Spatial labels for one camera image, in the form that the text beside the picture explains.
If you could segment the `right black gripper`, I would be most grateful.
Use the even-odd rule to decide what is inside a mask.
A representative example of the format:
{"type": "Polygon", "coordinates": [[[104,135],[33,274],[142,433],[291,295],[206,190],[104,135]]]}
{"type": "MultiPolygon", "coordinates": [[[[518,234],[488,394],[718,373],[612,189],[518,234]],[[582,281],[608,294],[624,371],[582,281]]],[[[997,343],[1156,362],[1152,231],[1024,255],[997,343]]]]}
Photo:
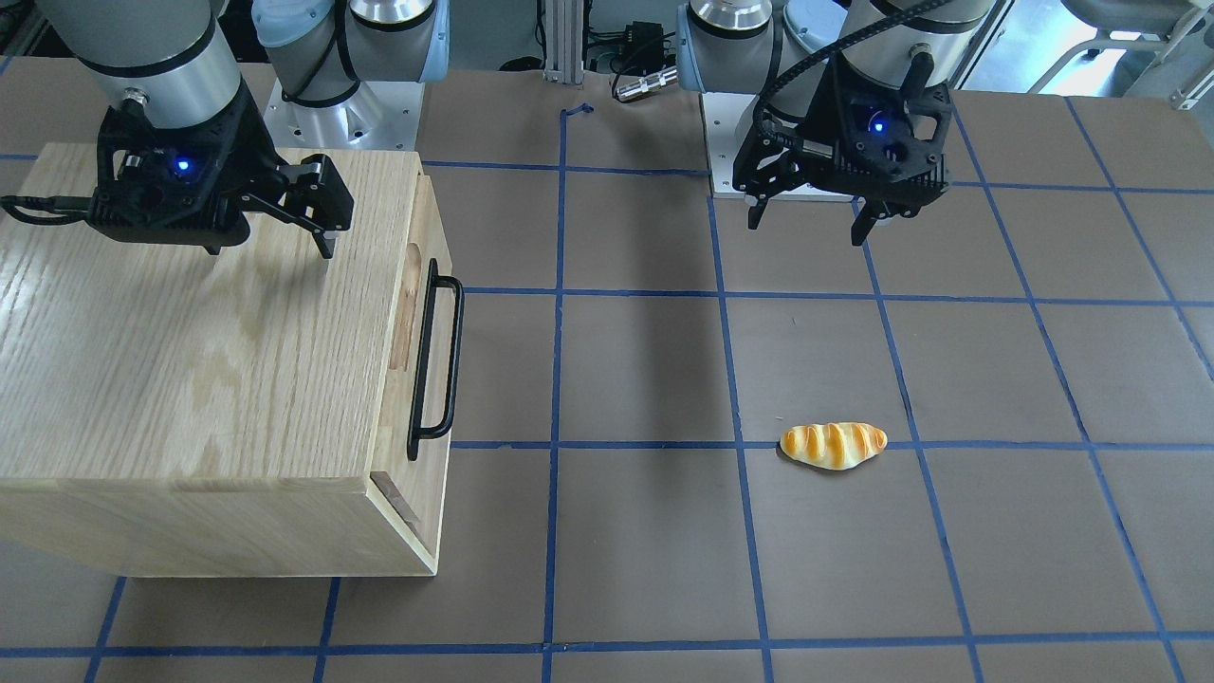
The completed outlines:
{"type": "Polygon", "coordinates": [[[244,212],[260,212],[306,230],[329,260],[354,206],[330,156],[280,159],[251,95],[187,129],[155,129],[126,99],[104,112],[85,221],[114,241],[219,252],[246,241],[244,212]]]}

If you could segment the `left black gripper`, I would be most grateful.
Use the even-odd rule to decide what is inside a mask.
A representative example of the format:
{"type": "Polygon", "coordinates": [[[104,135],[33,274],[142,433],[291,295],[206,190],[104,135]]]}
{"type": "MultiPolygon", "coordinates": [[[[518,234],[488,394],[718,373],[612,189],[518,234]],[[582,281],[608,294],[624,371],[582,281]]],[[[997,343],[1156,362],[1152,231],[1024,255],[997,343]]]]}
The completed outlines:
{"type": "Polygon", "coordinates": [[[908,72],[889,86],[844,55],[826,62],[802,121],[776,129],[773,116],[745,135],[732,184],[745,195],[745,228],[758,230],[772,197],[802,184],[861,198],[850,228],[862,247],[877,224],[912,217],[952,186],[944,141],[951,91],[931,85],[931,50],[910,50],[908,72]]]}

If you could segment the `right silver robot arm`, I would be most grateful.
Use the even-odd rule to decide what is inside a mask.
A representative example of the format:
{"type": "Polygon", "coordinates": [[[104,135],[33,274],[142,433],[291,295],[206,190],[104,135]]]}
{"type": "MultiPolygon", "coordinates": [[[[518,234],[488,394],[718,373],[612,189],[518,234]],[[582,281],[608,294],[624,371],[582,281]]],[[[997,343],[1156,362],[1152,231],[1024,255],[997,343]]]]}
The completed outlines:
{"type": "Polygon", "coordinates": [[[437,82],[450,68],[447,1],[255,1],[260,47],[291,130],[278,155],[208,1],[42,1],[39,8],[109,99],[87,197],[2,198],[13,220],[83,222],[121,243],[243,245],[248,214],[312,237],[331,258],[354,199],[328,150],[359,148],[388,120],[373,82],[437,82]]]}

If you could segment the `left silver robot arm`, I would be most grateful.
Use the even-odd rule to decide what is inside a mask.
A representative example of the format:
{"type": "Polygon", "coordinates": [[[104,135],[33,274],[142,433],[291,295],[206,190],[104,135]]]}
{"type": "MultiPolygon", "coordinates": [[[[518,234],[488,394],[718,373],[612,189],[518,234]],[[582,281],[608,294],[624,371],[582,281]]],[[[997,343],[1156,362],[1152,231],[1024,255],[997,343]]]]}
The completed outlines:
{"type": "Polygon", "coordinates": [[[951,189],[951,78],[989,1],[690,1],[679,82],[751,97],[728,186],[758,229],[772,199],[812,187],[861,200],[860,247],[951,189]]]}

